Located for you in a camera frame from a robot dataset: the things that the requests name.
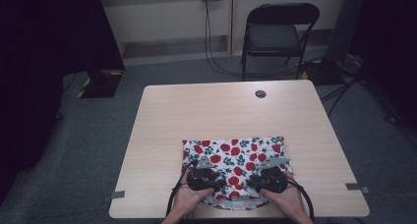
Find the red floral pattern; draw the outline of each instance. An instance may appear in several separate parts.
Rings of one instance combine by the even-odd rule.
[[[231,210],[250,210],[268,203],[267,198],[246,185],[246,180],[250,175],[260,172],[257,167],[266,159],[285,157],[283,137],[183,140],[183,145],[184,164],[207,156],[215,166],[212,170],[219,174],[219,179],[227,182],[227,187],[212,196],[205,197],[204,202],[214,207]],[[281,170],[292,171],[289,164],[282,164],[279,167]]]

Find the black curtain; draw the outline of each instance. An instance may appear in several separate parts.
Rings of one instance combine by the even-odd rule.
[[[0,0],[0,203],[39,160],[65,75],[124,70],[100,0]]]

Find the gray carpet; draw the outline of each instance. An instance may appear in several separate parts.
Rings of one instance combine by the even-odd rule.
[[[306,59],[321,53],[311,51]],[[240,71],[237,57],[218,58],[229,71]],[[250,59],[248,72],[291,70],[283,60]],[[250,81],[291,79],[289,75]],[[69,84],[73,76],[67,76]],[[113,98],[78,99],[87,75],[77,74],[62,98],[62,119],[39,163],[20,174],[0,208],[0,223],[154,223],[115,220],[108,215],[129,136],[145,86],[240,81],[216,73],[206,60],[128,67]],[[324,96],[336,86],[318,86]],[[325,104],[329,110],[332,100]],[[352,170],[362,186],[371,214],[365,223],[417,223],[417,133],[385,121],[388,108],[365,84],[355,84],[340,99],[330,121]],[[331,218],[331,223],[360,223]],[[328,223],[319,218],[317,223]]]

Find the chair leg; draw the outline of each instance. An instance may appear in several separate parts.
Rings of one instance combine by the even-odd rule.
[[[245,75],[246,75],[246,52],[242,53],[242,82],[245,81]]]
[[[295,74],[295,80],[298,80],[298,77],[301,75],[301,72],[303,71],[303,68],[301,66],[302,63],[303,63],[303,56],[300,56],[300,59],[298,60],[297,72]]]
[[[284,64],[287,64],[289,59],[291,59],[291,56],[288,56],[288,58],[285,60]]]

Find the black chair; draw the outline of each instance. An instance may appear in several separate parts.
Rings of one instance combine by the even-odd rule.
[[[310,30],[319,16],[319,9],[308,3],[265,4],[252,10],[246,22],[242,50],[242,81],[248,55],[287,57],[285,64],[291,57],[300,57],[295,76],[298,79]],[[301,38],[295,25],[308,25]]]

